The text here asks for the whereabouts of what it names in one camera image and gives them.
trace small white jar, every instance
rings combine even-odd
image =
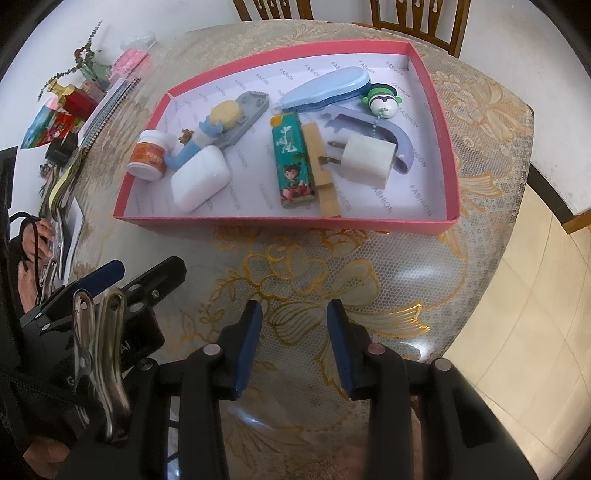
[[[171,149],[171,136],[159,130],[144,130],[140,133],[127,171],[142,180],[160,180],[166,172],[164,156]]]

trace table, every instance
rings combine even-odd
[[[325,327],[327,301],[340,298],[374,341],[406,358],[433,360],[489,284],[525,189],[531,109],[470,66],[415,43],[457,152],[462,217],[445,234],[144,229],[113,219],[137,135],[167,89],[252,53],[345,38],[401,39],[351,24],[276,20],[207,28],[158,43],[152,72],[99,136],[75,190],[86,217],[75,275],[113,258],[124,262],[126,280],[170,255],[187,264],[186,282],[156,310],[166,337],[155,355],[160,362],[215,341],[247,300],[262,303],[265,323],[249,388],[239,402],[221,405],[232,478],[280,478],[363,436],[368,405],[353,404],[339,388]]]

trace chair back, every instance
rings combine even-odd
[[[281,14],[283,14],[283,18],[292,18],[290,0],[252,0],[252,2],[255,4],[256,11],[261,17],[261,20],[269,20],[270,18],[279,20],[282,18]],[[302,20],[314,20],[310,0],[295,0],[295,2]],[[240,20],[243,22],[252,20],[244,0],[234,0],[234,6],[236,6],[238,15],[240,15]]]
[[[385,28],[387,30],[402,32],[406,35],[428,41],[429,43],[446,50],[454,57],[460,56],[460,49],[462,48],[462,41],[464,40],[466,23],[468,20],[468,10],[470,9],[470,0],[457,0],[456,17],[453,23],[452,38],[449,43],[435,36],[437,25],[439,24],[439,16],[445,0],[391,1],[396,3],[396,13],[398,15],[397,24],[383,21],[379,10],[379,0],[370,0],[372,23],[375,28],[379,28],[380,30]],[[411,25],[407,24],[407,12],[409,8],[412,9]],[[426,32],[421,28],[425,9],[428,10]]]

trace cartoon girl illustration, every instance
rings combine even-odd
[[[287,179],[287,187],[281,192],[281,197],[283,197],[285,200],[293,200],[298,197],[311,194],[310,185],[305,183],[303,180],[298,179],[300,172],[300,163],[294,163],[284,167],[284,175]]]

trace white charger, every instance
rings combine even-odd
[[[346,144],[328,142],[343,150],[341,159],[323,157],[324,161],[340,164],[339,174],[348,180],[381,190],[386,188],[395,160],[397,144],[352,133]]]

